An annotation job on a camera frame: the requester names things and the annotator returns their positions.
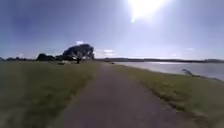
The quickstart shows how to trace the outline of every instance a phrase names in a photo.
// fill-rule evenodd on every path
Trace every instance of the sun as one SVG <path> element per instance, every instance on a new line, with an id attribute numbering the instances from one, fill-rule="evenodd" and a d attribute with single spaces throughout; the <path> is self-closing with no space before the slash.
<path id="1" fill-rule="evenodd" d="M 129 0 L 129 4 L 132 8 L 131 21 L 134 22 L 138 18 L 154 14 L 169 1 L 170 0 Z"/>

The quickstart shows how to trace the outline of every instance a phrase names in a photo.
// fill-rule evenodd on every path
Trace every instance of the paved path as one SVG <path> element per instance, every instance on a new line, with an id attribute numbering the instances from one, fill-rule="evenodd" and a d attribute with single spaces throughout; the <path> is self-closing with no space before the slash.
<path id="1" fill-rule="evenodd" d="M 55 128 L 195 128 L 144 86 L 102 64 Z"/>

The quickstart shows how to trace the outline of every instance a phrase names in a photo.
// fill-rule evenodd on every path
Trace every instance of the green grass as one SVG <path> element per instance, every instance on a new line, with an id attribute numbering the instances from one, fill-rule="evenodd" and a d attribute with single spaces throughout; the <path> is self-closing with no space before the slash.
<path id="1" fill-rule="evenodd" d="M 184 111 L 199 127 L 224 128 L 224 83 L 214 79 L 151 72 L 117 66 L 146 85 L 177 110 Z"/>
<path id="2" fill-rule="evenodd" d="M 0 128 L 44 128 L 93 77 L 93 63 L 0 63 Z"/>

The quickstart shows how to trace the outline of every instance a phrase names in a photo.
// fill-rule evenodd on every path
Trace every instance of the lake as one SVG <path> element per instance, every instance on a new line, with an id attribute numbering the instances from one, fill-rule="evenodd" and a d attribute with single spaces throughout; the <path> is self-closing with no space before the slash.
<path id="1" fill-rule="evenodd" d="M 195 75 L 218 78 L 224 81 L 224 64 L 167 62 L 118 62 L 117 64 L 172 74 L 184 74 L 182 69 L 187 69 Z"/>

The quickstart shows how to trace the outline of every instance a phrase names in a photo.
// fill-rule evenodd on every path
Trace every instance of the cloud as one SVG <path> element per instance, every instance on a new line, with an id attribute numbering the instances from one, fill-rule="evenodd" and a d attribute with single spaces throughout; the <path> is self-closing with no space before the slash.
<path id="1" fill-rule="evenodd" d="M 105 50 L 101 50 L 101 49 L 97 49 L 94 52 L 96 54 L 96 56 L 114 56 L 114 51 L 111 49 L 105 49 Z"/>
<path id="2" fill-rule="evenodd" d="M 76 41 L 77 45 L 83 44 L 83 41 Z"/>
<path id="3" fill-rule="evenodd" d="M 23 53 L 20 53 L 19 54 L 19 58 L 23 58 L 24 57 L 24 54 Z"/>
<path id="4" fill-rule="evenodd" d="M 194 51 L 193 48 L 187 48 L 186 50 L 188 50 L 188 51 Z"/>
<path id="5" fill-rule="evenodd" d="M 181 57 L 181 54 L 179 54 L 179 53 L 173 53 L 171 56 L 173 56 L 173 57 Z"/>

